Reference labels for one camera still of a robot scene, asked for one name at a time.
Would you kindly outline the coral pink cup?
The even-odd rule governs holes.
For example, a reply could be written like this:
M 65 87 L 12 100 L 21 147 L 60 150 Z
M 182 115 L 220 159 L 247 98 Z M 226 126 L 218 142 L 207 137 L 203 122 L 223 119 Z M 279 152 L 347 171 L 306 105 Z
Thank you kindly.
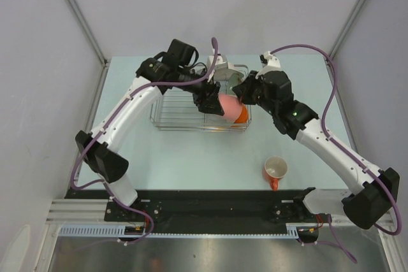
M 242 112 L 242 105 L 235 96 L 219 94 L 219 102 L 224 112 L 222 116 L 229 122 L 235 122 Z

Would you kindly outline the white bowl orange outside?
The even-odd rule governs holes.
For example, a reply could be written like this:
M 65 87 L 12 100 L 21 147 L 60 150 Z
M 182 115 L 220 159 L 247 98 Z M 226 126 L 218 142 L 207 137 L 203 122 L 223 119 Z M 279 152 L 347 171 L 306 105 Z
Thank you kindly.
M 234 124 L 244 124 L 248 121 L 249 114 L 245 105 L 238 105 L 225 111 L 226 119 Z

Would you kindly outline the metal wire dish rack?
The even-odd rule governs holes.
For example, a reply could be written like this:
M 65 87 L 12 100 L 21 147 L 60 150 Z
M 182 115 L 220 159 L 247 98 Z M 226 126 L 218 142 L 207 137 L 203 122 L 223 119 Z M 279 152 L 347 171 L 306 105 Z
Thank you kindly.
M 234 64 L 244 74 L 249 74 L 248 66 Z M 220 93 L 226 93 L 228 81 L 221 81 Z M 156 101 L 150 111 L 150 121 L 160 130 L 167 131 L 213 131 L 230 132 L 245 131 L 252 120 L 251 106 L 245 105 L 249 114 L 244 124 L 234 124 L 218 115 L 201 113 L 193 103 L 193 96 L 181 89 L 173 88 Z

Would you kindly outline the green ceramic bowl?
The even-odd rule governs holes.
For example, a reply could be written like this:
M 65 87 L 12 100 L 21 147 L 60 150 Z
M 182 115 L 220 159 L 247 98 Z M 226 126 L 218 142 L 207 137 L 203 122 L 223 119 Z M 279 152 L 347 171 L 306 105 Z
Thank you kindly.
M 243 82 L 244 75 L 241 73 L 233 73 L 228 79 L 226 86 L 226 93 L 228 95 L 234 96 L 233 88 L 237 85 L 240 85 Z

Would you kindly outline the white scalloped plate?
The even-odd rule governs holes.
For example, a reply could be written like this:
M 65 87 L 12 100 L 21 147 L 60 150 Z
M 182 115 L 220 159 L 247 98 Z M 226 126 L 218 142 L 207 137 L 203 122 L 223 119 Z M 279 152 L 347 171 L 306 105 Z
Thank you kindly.
M 243 78 L 244 74 L 237 69 L 235 65 L 230 62 L 223 62 L 216 64 L 214 68 L 213 79 L 217 82 L 228 81 L 232 76 Z

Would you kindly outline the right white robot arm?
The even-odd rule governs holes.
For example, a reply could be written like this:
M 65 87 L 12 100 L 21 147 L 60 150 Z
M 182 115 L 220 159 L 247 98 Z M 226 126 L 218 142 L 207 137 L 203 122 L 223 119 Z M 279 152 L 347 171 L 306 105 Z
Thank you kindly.
M 291 82 L 283 71 L 259 76 L 251 71 L 233 92 L 244 104 L 258 105 L 286 134 L 314 152 L 346 184 L 347 190 L 309 188 L 294 205 L 295 217 L 308 222 L 316 214 L 344 215 L 362 229 L 370 229 L 396 203 L 400 177 L 392 168 L 372 164 L 322 126 L 318 114 L 294 99 Z

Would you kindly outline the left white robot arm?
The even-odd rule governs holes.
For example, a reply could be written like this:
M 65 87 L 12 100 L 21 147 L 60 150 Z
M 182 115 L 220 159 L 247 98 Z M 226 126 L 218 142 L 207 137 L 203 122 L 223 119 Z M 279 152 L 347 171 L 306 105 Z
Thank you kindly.
M 128 221 L 137 219 L 141 206 L 138 193 L 126 172 L 129 163 L 119 149 L 133 124 L 145 109 L 172 88 L 189 92 L 199 110 L 224 115 L 219 101 L 219 83 L 213 79 L 218 56 L 218 42 L 211 40 L 213 57 L 209 67 L 198 74 L 193 67 L 198 60 L 197 49 L 174 39 L 165 52 L 144 60 L 127 92 L 109 115 L 90 132 L 79 131 L 75 137 L 80 156 L 76 166 L 85 162 L 99 177 L 99 182 L 117 200 L 119 214 Z

